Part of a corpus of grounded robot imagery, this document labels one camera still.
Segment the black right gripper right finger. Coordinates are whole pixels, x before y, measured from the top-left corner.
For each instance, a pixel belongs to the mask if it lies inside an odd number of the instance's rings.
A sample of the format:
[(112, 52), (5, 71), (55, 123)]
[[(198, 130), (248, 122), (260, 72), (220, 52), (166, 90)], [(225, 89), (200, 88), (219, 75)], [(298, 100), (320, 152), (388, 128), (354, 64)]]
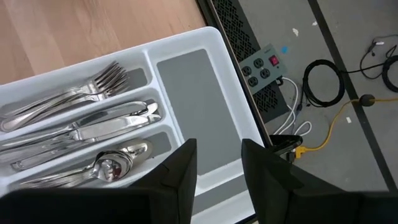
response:
[(259, 223), (397, 223), (397, 194), (347, 192), (283, 159), (302, 143), (243, 139), (244, 178)]

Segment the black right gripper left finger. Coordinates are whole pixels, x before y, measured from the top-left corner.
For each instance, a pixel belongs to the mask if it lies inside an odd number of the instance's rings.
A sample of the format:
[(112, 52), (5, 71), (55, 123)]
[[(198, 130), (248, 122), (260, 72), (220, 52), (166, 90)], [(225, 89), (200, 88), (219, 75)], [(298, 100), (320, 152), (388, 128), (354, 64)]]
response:
[(1, 223), (190, 223), (197, 141), (188, 139), (122, 188), (21, 189), (1, 197)]

